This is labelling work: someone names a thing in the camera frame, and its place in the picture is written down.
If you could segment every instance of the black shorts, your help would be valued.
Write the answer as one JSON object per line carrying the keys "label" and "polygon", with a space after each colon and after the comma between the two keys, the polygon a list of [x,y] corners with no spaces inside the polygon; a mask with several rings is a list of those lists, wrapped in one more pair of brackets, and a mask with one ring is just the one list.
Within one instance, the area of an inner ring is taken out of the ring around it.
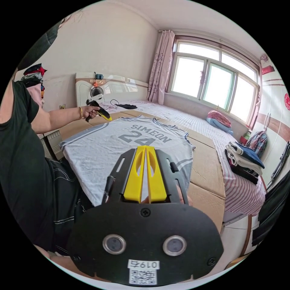
{"label": "black shorts", "polygon": [[66,244],[74,224],[93,205],[83,192],[68,161],[49,160],[53,167],[54,242],[53,251],[67,256]]}

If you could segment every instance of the ceiling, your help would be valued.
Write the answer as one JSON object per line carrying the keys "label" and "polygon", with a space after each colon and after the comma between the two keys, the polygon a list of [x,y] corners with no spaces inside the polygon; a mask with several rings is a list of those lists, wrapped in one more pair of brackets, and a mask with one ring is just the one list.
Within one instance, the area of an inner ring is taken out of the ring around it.
{"label": "ceiling", "polygon": [[260,45],[239,25],[209,7],[188,0],[107,0],[147,19],[156,29],[204,31],[244,48],[256,58]]}

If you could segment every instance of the blue pillow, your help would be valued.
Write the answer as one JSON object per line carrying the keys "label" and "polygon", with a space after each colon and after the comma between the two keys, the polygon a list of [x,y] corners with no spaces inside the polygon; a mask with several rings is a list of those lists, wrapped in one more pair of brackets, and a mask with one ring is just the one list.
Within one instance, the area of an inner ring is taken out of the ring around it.
{"label": "blue pillow", "polygon": [[221,130],[223,130],[224,132],[231,134],[232,136],[234,135],[234,132],[231,131],[231,127],[229,128],[229,127],[227,127],[227,126],[221,124],[221,123],[220,123],[219,121],[217,121],[216,119],[206,118],[206,121],[207,121],[210,125],[212,125],[212,126],[218,128],[218,129],[221,129]]}

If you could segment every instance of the number 24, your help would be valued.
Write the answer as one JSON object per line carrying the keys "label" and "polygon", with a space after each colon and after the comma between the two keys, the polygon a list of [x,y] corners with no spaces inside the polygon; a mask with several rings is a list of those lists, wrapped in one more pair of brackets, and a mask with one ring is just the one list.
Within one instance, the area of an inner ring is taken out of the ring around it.
{"label": "number 24", "polygon": [[[134,135],[121,135],[118,138],[120,138],[121,140],[130,143],[131,141],[133,141],[132,139],[129,138],[139,138],[142,136],[142,134],[140,132],[137,131],[131,131],[131,133],[134,133]],[[135,143],[141,145],[141,146],[150,146],[153,142],[155,141],[155,139],[153,138],[144,138],[144,139],[137,139],[134,140]]]}

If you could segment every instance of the window frame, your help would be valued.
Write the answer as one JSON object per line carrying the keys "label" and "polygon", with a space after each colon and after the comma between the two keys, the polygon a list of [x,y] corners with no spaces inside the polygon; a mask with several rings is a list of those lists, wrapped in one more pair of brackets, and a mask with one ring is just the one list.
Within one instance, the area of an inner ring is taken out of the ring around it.
{"label": "window frame", "polygon": [[[211,59],[211,58],[207,58],[207,57],[203,57],[203,56],[200,56],[200,55],[195,55],[195,54],[191,54],[191,53],[181,53],[181,52],[178,52],[178,46],[180,43],[191,43],[191,44],[195,44],[195,45],[198,45],[198,46],[202,46],[202,47],[205,47],[205,48],[210,48],[212,47],[214,50],[218,50],[219,51],[219,60],[214,60],[214,59]],[[225,64],[225,63],[222,63],[221,62],[221,58],[222,58],[222,53],[230,56],[230,57],[233,57],[234,59],[240,61],[241,63],[245,64],[246,66],[248,66],[249,68],[251,68],[254,72],[255,72],[255,76],[256,76],[256,81],[252,80],[250,77],[246,76],[244,73],[240,72],[239,70]],[[167,93],[170,93],[170,94],[173,94],[173,95],[176,95],[176,96],[179,96],[179,97],[184,97],[184,98],[187,98],[189,100],[193,100],[193,101],[196,101],[196,102],[201,102],[203,103],[204,105],[207,105],[209,107],[212,107],[212,108],[216,108],[217,106],[212,104],[212,103],[209,103],[207,101],[204,100],[204,97],[205,97],[205,93],[206,93],[206,87],[207,87],[207,84],[208,84],[208,80],[209,80],[209,72],[210,72],[210,64],[215,64],[215,65],[218,65],[222,68],[225,68],[226,70],[229,70],[231,72],[233,72],[233,78],[232,78],[232,86],[231,86],[231,89],[230,89],[230,96],[229,96],[229,100],[228,100],[228,103],[227,103],[227,106],[226,106],[226,109],[223,109],[223,108],[220,108],[220,110],[222,110],[223,112],[225,112],[226,114],[228,114],[229,116],[231,116],[233,119],[237,119],[239,122],[245,124],[245,125],[249,125],[252,121],[252,118],[254,117],[254,107],[255,107],[255,104],[256,104],[256,101],[257,101],[257,97],[258,97],[258,92],[259,92],[259,70],[254,67],[252,64],[246,62],[242,57],[236,55],[236,54],[233,54],[232,52],[222,48],[222,47],[218,47],[218,46],[215,46],[215,45],[212,45],[212,44],[208,44],[208,43],[203,43],[203,42],[200,42],[200,41],[195,41],[195,40],[188,40],[188,39],[175,39],[175,42],[174,42],[174,45],[173,45],[173,62],[172,62],[172,65],[171,65],[171,69],[170,69],[170,73],[169,73],[169,79],[168,79],[168,83],[167,83],[167,88],[166,88],[166,92]],[[174,84],[174,80],[175,80],[175,77],[176,77],[176,71],[177,71],[177,59],[179,57],[185,57],[185,58],[191,58],[191,59],[197,59],[197,60],[203,60],[204,61],[204,66],[203,66],[203,73],[204,73],[204,82],[200,83],[200,87],[199,87],[199,91],[198,91],[198,95],[197,97],[193,97],[193,96],[190,96],[190,95],[186,95],[186,94],[182,94],[182,93],[179,93],[179,92],[175,92],[172,90],[173,88],[173,84]],[[254,87],[254,93],[253,93],[253,97],[252,97],[252,104],[251,104],[251,108],[250,108],[250,111],[249,111],[249,114],[248,114],[248,117],[247,117],[247,120],[244,121],[242,119],[240,119],[239,117],[237,117],[236,115],[234,114],[231,114],[230,110],[232,108],[232,105],[233,105],[233,102],[234,102],[234,96],[235,96],[235,93],[236,93],[236,89],[237,89],[237,80],[238,80],[238,77],[244,79],[245,81],[247,81],[248,83],[250,83],[251,85],[253,85]]]}

